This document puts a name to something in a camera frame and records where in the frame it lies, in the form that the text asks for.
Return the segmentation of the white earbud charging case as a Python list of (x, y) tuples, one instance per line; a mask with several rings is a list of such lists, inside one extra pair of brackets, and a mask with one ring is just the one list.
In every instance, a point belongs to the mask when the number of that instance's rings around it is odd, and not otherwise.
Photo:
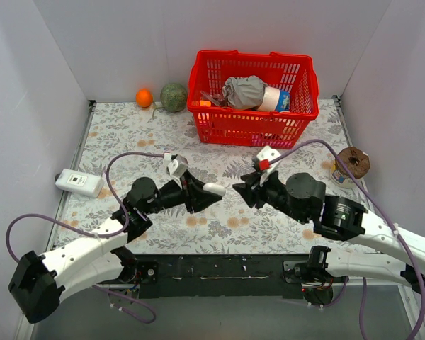
[(216, 183), (206, 183), (203, 186), (203, 190), (210, 193), (214, 193), (222, 197), (226, 194), (226, 189), (223, 186)]

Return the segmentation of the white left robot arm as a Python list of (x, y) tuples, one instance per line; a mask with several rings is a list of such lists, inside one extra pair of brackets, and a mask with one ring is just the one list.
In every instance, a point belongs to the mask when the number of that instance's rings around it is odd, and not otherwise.
[(189, 171), (157, 188), (149, 177), (134, 181), (124, 206), (90, 237), (82, 236), (41, 255), (34, 251), (18, 261), (8, 291), (31, 324), (49, 317), (71, 295), (104, 281), (129, 283), (141, 274), (127, 244), (151, 226), (149, 215), (185, 205), (191, 214), (222, 200), (226, 190), (203, 183)]

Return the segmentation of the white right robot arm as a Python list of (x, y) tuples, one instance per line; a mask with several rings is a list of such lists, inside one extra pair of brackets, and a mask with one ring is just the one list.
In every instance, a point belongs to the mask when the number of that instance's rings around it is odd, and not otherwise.
[(314, 233), (334, 241), (360, 244), (372, 254), (351, 254), (327, 246), (311, 248), (309, 258), (286, 270), (294, 282), (361, 276), (392, 281), (419, 293), (425, 290), (425, 237), (388, 223), (363, 205), (328, 195), (323, 182), (308, 173), (293, 174), (285, 183), (273, 172), (265, 181), (254, 172), (233, 188), (250, 208), (269, 204), (300, 224), (313, 224)]

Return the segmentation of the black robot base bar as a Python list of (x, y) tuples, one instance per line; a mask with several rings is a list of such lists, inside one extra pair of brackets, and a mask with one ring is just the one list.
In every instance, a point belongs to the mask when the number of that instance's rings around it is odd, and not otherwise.
[(296, 266), (306, 254), (141, 254), (124, 278), (140, 298), (275, 296), (326, 305), (334, 298), (333, 279), (301, 281)]

